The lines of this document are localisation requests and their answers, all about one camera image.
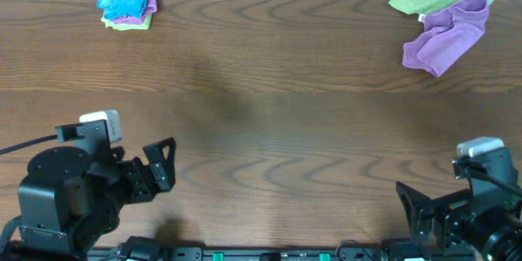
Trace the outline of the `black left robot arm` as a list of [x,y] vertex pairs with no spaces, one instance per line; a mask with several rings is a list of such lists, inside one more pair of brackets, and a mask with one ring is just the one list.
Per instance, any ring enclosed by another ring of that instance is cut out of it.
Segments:
[[175,185],[175,148],[166,138],[125,160],[105,120],[58,126],[59,146],[35,155],[18,187],[20,215],[1,234],[1,258],[84,260],[114,231],[123,206],[150,202]]

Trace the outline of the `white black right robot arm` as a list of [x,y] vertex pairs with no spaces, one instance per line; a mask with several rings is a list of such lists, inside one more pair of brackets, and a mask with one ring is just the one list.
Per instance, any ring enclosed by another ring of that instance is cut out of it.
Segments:
[[509,149],[462,155],[453,159],[453,171],[469,187],[443,197],[396,183],[413,243],[434,236],[442,254],[465,247],[484,260],[520,260],[521,189]]

